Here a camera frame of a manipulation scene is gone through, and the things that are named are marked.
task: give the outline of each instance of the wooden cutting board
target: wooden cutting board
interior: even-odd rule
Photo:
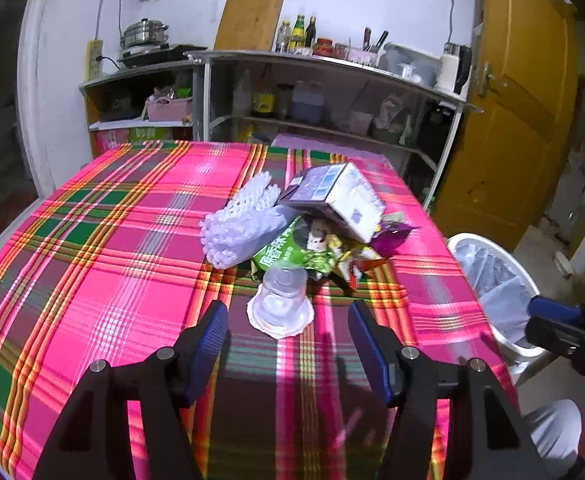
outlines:
[[[215,50],[271,50],[284,0],[226,0]]]

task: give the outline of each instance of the pink plaid tablecloth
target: pink plaid tablecloth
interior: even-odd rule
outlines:
[[[194,325],[213,299],[229,308],[230,350],[183,413],[205,478],[373,478],[393,413],[370,392],[347,325],[352,298],[312,287],[314,322],[275,341],[252,328],[246,265],[204,263],[199,222],[251,176],[285,186],[341,155],[244,144],[124,144],[80,171],[0,252],[0,466],[28,480],[88,365],[143,360]],[[487,361],[515,401],[485,314],[438,230],[386,165],[351,159],[387,212],[419,226],[401,254],[355,297],[406,344],[434,359]],[[146,453],[130,404],[138,478]],[[440,402],[431,473],[442,475],[447,404]]]

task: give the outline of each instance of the door handle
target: door handle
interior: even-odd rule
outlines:
[[[484,63],[484,68],[481,71],[481,74],[479,74],[479,81],[477,82],[477,95],[479,97],[486,97],[486,92],[489,90],[491,82],[495,85],[501,86],[502,88],[508,86],[508,83],[502,81],[492,73],[490,61],[487,61]]]

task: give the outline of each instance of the stainless steel pot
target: stainless steel pot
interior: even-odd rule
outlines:
[[[168,35],[165,33],[167,28],[168,25],[164,25],[159,20],[142,18],[141,22],[133,23],[125,30],[122,37],[122,48],[145,44],[164,44],[168,41]]]

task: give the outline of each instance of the wall outlet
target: wall outlet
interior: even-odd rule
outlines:
[[[101,56],[104,49],[103,40],[90,40],[86,47],[86,61],[84,66],[84,79],[90,81],[102,75],[101,61],[97,57]]]

